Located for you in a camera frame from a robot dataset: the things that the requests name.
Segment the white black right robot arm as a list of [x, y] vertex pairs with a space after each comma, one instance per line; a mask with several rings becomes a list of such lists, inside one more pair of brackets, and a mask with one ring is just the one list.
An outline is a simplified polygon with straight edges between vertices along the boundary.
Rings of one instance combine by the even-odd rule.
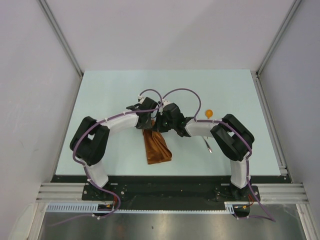
[[185, 117], [175, 103], [167, 104], [155, 115], [153, 130], [166, 133], [174, 130], [180, 137], [213, 138], [230, 160], [230, 194], [242, 201], [251, 190], [249, 158], [255, 141], [253, 134], [232, 114], [220, 120]]

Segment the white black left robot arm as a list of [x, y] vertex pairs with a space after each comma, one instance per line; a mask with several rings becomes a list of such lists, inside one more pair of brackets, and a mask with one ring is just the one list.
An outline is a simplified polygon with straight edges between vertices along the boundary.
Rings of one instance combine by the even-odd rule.
[[140, 96], [137, 104], [127, 107], [122, 113], [100, 121], [90, 116], [83, 118], [69, 148], [72, 150], [73, 160], [82, 165], [87, 181], [94, 186], [93, 194], [98, 199], [105, 200], [110, 194], [116, 195], [107, 185], [109, 177], [102, 163], [109, 137], [140, 124], [151, 126], [151, 114], [162, 105], [162, 101], [156, 102], [149, 97]]

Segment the orange-brown cloth napkin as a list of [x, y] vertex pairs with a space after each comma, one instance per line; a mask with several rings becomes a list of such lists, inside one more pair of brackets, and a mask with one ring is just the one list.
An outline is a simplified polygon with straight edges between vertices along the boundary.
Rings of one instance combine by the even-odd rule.
[[145, 129], [142, 131], [142, 134], [146, 159], [149, 165], [170, 162], [172, 160], [172, 152], [169, 150], [160, 132]]

